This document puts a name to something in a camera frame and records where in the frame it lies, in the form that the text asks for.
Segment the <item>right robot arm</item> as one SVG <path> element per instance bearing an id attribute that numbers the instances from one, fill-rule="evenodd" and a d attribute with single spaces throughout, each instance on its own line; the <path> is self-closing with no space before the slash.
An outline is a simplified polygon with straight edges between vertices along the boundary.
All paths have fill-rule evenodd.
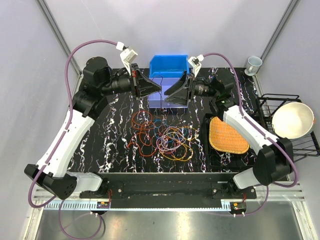
<path id="1" fill-rule="evenodd" d="M 186 106 L 194 96 L 210 97 L 212 114 L 234 128 L 248 143 L 256 154 L 253 167 L 233 176 L 227 185 L 228 195 L 239 198 L 245 189 L 251 186 L 269 186 L 290 173 L 297 173 L 293 162 L 293 145 L 288 138 L 279 138 L 264 129 L 241 104 L 236 104 L 230 94 L 236 80 L 220 80 L 218 77 L 204 81 L 194 74 L 184 72 L 181 78 L 164 95 L 165 101 Z"/>

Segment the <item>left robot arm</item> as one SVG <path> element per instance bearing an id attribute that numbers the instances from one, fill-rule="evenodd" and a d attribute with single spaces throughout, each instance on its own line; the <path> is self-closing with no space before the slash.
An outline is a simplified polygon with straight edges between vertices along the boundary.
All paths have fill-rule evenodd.
<path id="1" fill-rule="evenodd" d="M 32 185 L 38 185 L 61 200 L 74 192 L 91 192 L 95 197 L 103 198 L 108 193 L 108 186 L 102 177 L 91 172 L 68 172 L 71 157 L 108 105 L 108 96 L 131 93 L 139 99 L 161 89 L 140 71 L 136 63 L 112 73 L 105 58 L 90 58 L 83 69 L 78 92 L 72 97 L 72 109 L 67 112 L 57 136 L 43 157 L 24 169 Z"/>

